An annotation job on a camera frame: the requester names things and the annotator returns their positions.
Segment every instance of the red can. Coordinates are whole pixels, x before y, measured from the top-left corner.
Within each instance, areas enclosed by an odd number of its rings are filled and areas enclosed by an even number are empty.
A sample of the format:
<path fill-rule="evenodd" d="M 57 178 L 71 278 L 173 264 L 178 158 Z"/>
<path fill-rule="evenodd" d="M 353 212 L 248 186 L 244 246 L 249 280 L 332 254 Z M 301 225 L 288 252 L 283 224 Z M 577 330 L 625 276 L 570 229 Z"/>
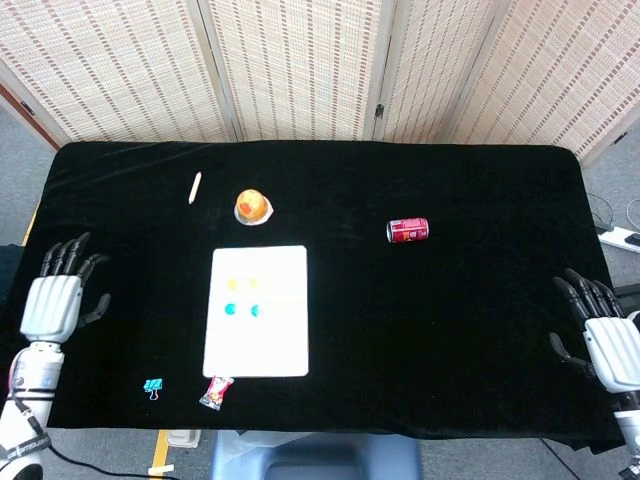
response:
<path fill-rule="evenodd" d="M 426 218 L 405 218 L 387 223 L 387 238 L 391 243 L 415 242 L 429 236 Z"/>

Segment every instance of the white paper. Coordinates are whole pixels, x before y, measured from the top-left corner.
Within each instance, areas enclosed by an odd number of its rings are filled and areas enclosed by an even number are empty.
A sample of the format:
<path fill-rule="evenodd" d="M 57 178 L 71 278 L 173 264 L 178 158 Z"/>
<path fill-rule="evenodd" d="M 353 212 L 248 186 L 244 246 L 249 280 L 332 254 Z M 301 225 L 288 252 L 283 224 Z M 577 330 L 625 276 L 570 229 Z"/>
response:
<path fill-rule="evenodd" d="M 203 375 L 302 377 L 308 372 L 306 248 L 215 250 Z"/>

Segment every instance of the robotic hand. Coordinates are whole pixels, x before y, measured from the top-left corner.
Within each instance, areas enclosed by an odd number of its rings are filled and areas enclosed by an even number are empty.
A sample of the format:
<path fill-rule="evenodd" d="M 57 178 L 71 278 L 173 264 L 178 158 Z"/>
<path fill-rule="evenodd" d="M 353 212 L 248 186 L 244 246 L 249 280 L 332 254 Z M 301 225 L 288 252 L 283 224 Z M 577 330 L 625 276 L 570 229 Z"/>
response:
<path fill-rule="evenodd" d="M 640 479 L 640 332 L 634 319 L 624 318 L 613 292 L 598 281 L 589 281 L 571 269 L 568 282 L 555 277 L 556 286 L 569 302 L 593 363 L 572 357 L 556 333 L 550 333 L 553 350 L 561 361 L 583 375 L 597 377 L 616 398 L 614 415 L 631 452 L 631 465 L 620 472 L 623 479 Z"/>
<path fill-rule="evenodd" d="M 40 451 L 51 445 L 49 419 L 64 354 L 71 334 L 102 317 L 111 296 L 104 294 L 89 314 L 79 316 L 84 286 L 94 267 L 108 257 L 94 254 L 78 268 L 89 233 L 45 255 L 40 277 L 31 284 L 20 332 L 31 342 L 9 371 L 9 395 L 0 416 L 0 480 L 42 479 Z"/>

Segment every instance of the gray carpet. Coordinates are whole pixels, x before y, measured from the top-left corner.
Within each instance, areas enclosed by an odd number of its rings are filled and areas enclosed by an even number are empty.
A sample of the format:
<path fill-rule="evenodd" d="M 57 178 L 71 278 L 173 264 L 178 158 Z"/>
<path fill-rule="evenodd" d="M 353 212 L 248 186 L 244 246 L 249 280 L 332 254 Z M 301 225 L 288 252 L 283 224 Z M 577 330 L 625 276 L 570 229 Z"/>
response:
<path fill-rule="evenodd" d="M 640 125 L 586 167 L 582 175 L 587 192 L 611 204 L 613 225 L 634 230 L 627 220 L 626 209 L 631 200 L 640 198 Z M 608 221 L 610 211 L 602 200 L 590 197 L 589 203 L 592 211 Z M 640 225 L 640 202 L 629 213 L 634 223 Z M 610 245 L 603 245 L 602 251 L 616 287 L 640 283 L 640 254 Z"/>
<path fill-rule="evenodd" d="M 627 228 L 626 204 L 640 197 L 640 162 L 634 151 L 640 151 L 640 129 L 584 171 L 587 190 L 606 198 L 613 207 L 614 224 Z M 0 109 L 0 245 L 22 241 L 52 158 L 53 153 L 44 144 Z M 606 208 L 597 201 L 593 208 L 598 215 L 606 214 Z M 615 285 L 640 282 L 640 255 L 607 246 L 604 253 Z M 157 432 L 56 429 L 51 434 L 58 449 L 72 458 L 113 471 L 146 473 Z M 214 441 L 213 432 L 203 432 L 196 450 L 170 449 L 167 463 L 176 465 L 172 475 L 184 480 L 207 479 Z M 627 465 L 624 448 L 594 456 L 586 449 L 574 452 L 564 445 L 551 445 L 583 480 L 614 480 Z M 538 439 L 425 441 L 422 458 L 425 480 L 575 480 Z M 106 478 L 67 465 L 49 452 L 45 453 L 44 465 L 47 480 Z"/>
<path fill-rule="evenodd" d="M 0 107 L 0 245 L 22 244 L 54 154 Z"/>

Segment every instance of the woven panel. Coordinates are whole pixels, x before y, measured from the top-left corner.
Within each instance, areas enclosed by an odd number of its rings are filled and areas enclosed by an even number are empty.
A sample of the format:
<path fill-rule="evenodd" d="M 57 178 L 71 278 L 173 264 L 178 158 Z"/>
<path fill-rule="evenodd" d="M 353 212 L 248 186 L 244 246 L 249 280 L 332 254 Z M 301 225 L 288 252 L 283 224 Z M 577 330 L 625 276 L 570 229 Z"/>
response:
<path fill-rule="evenodd" d="M 380 3 L 209 0 L 245 140 L 362 139 Z"/>
<path fill-rule="evenodd" d="M 183 1 L 4 1 L 0 59 L 73 141 L 228 141 Z"/>
<path fill-rule="evenodd" d="M 553 144 L 584 156 L 638 104 L 639 49 L 637 0 L 514 1 L 452 140 Z"/>
<path fill-rule="evenodd" d="M 487 0 L 411 2 L 384 139 L 430 143 L 440 134 L 484 38 Z"/>

